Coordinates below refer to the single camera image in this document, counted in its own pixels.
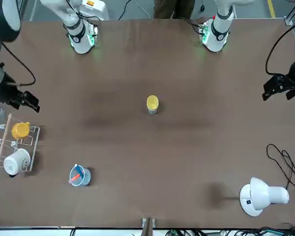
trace white desk lamp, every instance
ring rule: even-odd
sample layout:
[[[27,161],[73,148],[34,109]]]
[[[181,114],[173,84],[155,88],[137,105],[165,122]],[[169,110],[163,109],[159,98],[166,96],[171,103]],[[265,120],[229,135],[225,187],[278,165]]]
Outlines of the white desk lamp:
[[[250,216],[258,216],[270,204],[287,204],[289,193],[283,187],[269,187],[261,179],[252,177],[250,184],[240,190],[239,200],[242,209]]]

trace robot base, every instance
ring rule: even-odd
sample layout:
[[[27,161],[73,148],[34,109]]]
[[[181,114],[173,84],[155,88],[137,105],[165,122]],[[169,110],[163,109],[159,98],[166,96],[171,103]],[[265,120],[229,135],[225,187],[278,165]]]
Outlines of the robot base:
[[[223,40],[218,41],[216,39],[216,36],[213,34],[211,25],[213,23],[213,19],[209,19],[207,22],[204,22],[202,25],[200,25],[200,33],[203,35],[200,35],[200,41],[201,43],[209,49],[213,53],[217,53],[222,50],[224,45],[227,42],[227,35],[224,37]]]
[[[75,38],[71,39],[69,37],[71,41],[71,46],[78,54],[86,54],[91,50],[92,47],[95,47],[96,45],[98,28],[94,27],[93,24],[90,24],[88,22],[85,22],[84,24],[86,25],[87,31],[81,38],[80,42],[75,42]]]
[[[250,198],[250,184],[246,184],[240,190],[239,201],[241,208],[250,216],[258,216],[263,210],[255,210]]]

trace person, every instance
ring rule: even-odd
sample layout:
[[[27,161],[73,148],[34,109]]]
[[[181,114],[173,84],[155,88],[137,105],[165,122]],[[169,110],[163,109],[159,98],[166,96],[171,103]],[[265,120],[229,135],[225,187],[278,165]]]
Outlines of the person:
[[[154,18],[183,17],[190,19],[194,5],[195,0],[154,0]]]

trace brown table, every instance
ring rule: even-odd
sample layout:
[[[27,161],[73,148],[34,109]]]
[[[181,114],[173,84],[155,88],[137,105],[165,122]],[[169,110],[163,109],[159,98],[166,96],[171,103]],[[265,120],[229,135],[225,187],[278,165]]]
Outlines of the brown table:
[[[295,162],[295,102],[262,100],[265,60],[285,30],[280,19],[235,20],[212,54],[184,21],[111,21],[97,48],[79,55],[61,22],[23,24],[8,46],[37,76],[28,89],[41,112],[14,116],[43,133],[31,175],[0,170],[0,226],[139,227],[143,217],[158,227],[294,224],[292,187],[287,205],[255,218],[238,200],[251,177],[286,185],[267,144]],[[294,41],[290,34],[278,45],[271,71],[287,72]],[[0,59],[18,82],[31,80],[6,51]],[[150,94],[161,101],[156,116],[147,114]],[[90,167],[91,186],[68,184],[75,163]]]

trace white mug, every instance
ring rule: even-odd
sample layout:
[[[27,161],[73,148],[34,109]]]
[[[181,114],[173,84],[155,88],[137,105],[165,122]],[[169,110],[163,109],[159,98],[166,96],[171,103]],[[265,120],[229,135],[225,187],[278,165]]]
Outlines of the white mug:
[[[30,165],[30,154],[25,149],[18,149],[15,153],[7,156],[3,167],[9,175],[16,175],[19,171]]]

